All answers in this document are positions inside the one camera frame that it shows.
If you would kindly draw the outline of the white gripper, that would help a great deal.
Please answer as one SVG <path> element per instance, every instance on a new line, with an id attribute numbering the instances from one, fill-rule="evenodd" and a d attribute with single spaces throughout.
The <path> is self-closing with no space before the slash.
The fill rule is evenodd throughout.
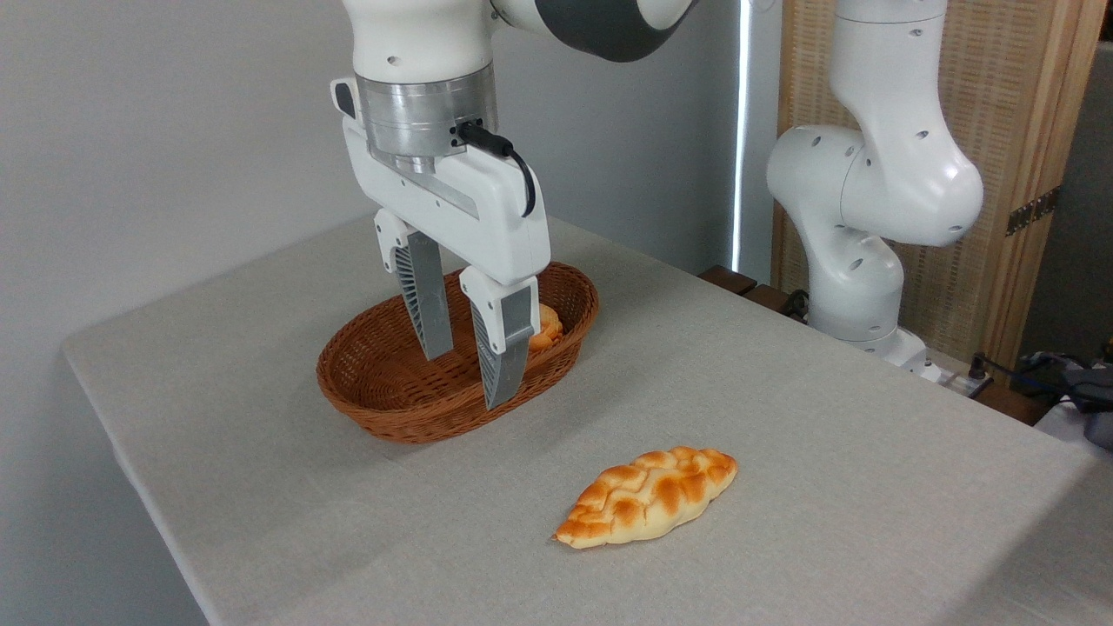
<path id="1" fill-rule="evenodd" d="M 536 194 L 525 216 L 518 164 L 471 147 L 434 159 L 430 173 L 405 170 L 370 149 L 357 95 L 354 78 L 331 84 L 351 168 L 382 207 L 375 229 L 384 268 L 397 278 L 417 340 L 433 360 L 453 349 L 437 243 L 476 266 L 463 270 L 460 286 L 470 300 L 483 393 L 493 410 L 518 394 L 530 338 L 540 332 L 534 275 L 551 261 L 543 198 Z"/>

